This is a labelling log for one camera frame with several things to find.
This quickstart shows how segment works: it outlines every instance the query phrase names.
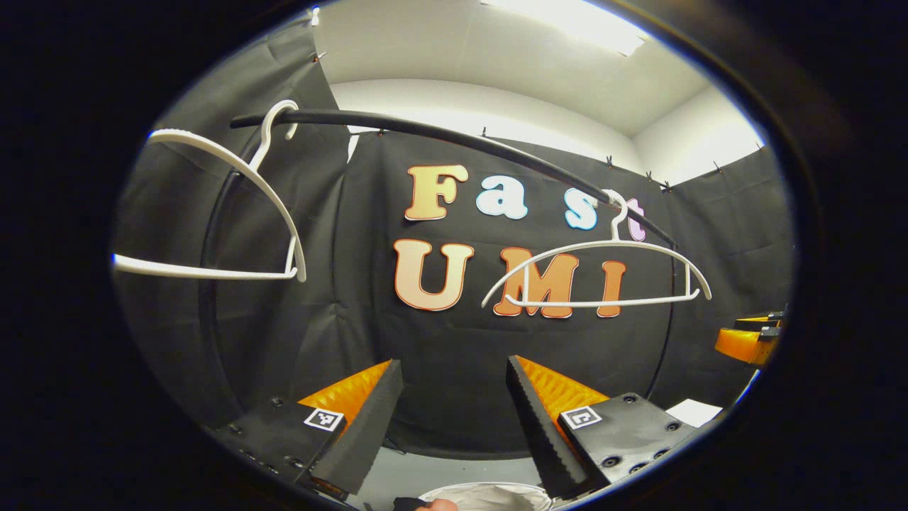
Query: white cloth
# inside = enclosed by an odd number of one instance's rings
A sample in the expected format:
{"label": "white cloth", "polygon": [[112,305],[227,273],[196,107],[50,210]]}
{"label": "white cloth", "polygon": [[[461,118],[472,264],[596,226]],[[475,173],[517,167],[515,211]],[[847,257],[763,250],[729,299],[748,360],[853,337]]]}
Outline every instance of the white cloth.
{"label": "white cloth", "polygon": [[516,483],[445,486],[419,498],[426,502],[444,498],[457,504],[459,511],[548,511],[552,507],[552,499],[545,490]]}

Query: hanger hook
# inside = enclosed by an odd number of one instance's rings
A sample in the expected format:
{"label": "hanger hook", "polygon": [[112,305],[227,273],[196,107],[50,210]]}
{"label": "hanger hook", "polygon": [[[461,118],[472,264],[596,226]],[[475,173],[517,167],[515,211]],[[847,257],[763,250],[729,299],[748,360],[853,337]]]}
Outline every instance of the hanger hook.
{"label": "hanger hook", "polygon": [[[274,106],[271,107],[271,110],[265,114],[265,118],[262,120],[262,143],[259,145],[258,150],[255,151],[255,156],[252,157],[252,161],[249,163],[249,167],[252,168],[253,172],[259,172],[259,165],[262,164],[262,160],[265,159],[268,149],[271,148],[271,125],[274,123],[274,118],[277,117],[281,110],[288,109],[299,110],[300,107],[292,99],[285,99],[274,104]],[[284,136],[286,140],[293,138],[293,134],[296,133],[296,126],[295,123],[291,125],[287,135]]]}
{"label": "hanger hook", "polygon": [[611,204],[621,206],[621,212],[618,213],[615,218],[612,218],[612,239],[619,240],[621,238],[618,237],[618,224],[624,222],[625,218],[627,218],[627,201],[624,199],[624,197],[621,196],[620,193],[616,192],[615,190],[603,189],[602,191],[608,195],[609,199],[611,199]]}

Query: ceiling light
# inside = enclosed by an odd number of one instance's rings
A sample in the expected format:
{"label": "ceiling light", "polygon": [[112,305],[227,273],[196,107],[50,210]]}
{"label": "ceiling light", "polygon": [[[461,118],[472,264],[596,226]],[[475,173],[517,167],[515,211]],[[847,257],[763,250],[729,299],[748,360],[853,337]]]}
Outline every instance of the ceiling light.
{"label": "ceiling light", "polygon": [[634,53],[646,33],[620,17],[580,0],[479,0],[557,26],[568,34],[602,45],[624,56]]}

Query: white ceiling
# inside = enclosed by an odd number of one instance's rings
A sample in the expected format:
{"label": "white ceiling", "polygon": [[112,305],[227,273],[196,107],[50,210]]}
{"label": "white ceiling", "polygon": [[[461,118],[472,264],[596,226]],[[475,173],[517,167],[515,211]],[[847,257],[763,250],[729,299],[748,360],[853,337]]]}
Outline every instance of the white ceiling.
{"label": "white ceiling", "polygon": [[634,136],[708,81],[653,38],[630,57],[479,0],[339,0],[315,28],[331,84],[383,78],[504,89]]}

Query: white paper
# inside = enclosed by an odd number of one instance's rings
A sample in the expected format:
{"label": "white paper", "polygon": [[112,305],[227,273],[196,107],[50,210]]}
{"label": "white paper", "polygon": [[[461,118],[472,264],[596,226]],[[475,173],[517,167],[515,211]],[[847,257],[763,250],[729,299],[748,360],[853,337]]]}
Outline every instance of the white paper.
{"label": "white paper", "polygon": [[693,427],[700,427],[706,424],[721,411],[721,406],[707,405],[693,399],[685,399],[666,410],[672,417]]}

